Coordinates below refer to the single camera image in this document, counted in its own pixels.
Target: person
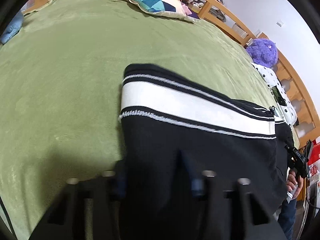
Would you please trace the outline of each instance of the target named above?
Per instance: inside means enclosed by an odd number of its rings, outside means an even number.
[[[303,186],[303,179],[301,178],[301,176],[299,176],[298,181],[295,177],[296,173],[294,172],[294,170],[290,170],[287,179],[288,191],[292,192],[296,185],[298,185],[298,188],[289,203],[287,202],[287,199],[282,202],[281,213],[279,214],[278,218],[278,223],[288,240],[292,240],[293,225],[296,219],[297,197]]]

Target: green blanket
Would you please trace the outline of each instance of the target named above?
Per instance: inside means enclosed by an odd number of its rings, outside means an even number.
[[[66,179],[111,169],[130,63],[155,63],[231,98],[275,105],[244,49],[214,25],[119,0],[54,0],[0,50],[0,194],[27,239]]]

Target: pillow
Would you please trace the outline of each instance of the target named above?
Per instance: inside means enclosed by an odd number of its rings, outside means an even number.
[[[177,18],[188,22],[196,22],[199,17],[196,13],[187,15],[179,0],[124,0],[137,5],[143,12]]]

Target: white wall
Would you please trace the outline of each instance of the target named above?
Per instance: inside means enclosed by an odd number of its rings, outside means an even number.
[[[224,0],[225,6],[255,33],[264,32],[289,60],[320,114],[320,45],[287,0]],[[279,27],[277,21],[284,22]]]

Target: stuffed animal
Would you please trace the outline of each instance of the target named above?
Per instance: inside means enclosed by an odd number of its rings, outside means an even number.
[[[271,40],[254,39],[245,50],[255,64],[271,68],[278,61],[278,49]]]
[[[18,11],[15,17],[11,20],[4,33],[0,35],[0,42],[7,43],[14,35],[16,35],[22,27],[23,13]]]

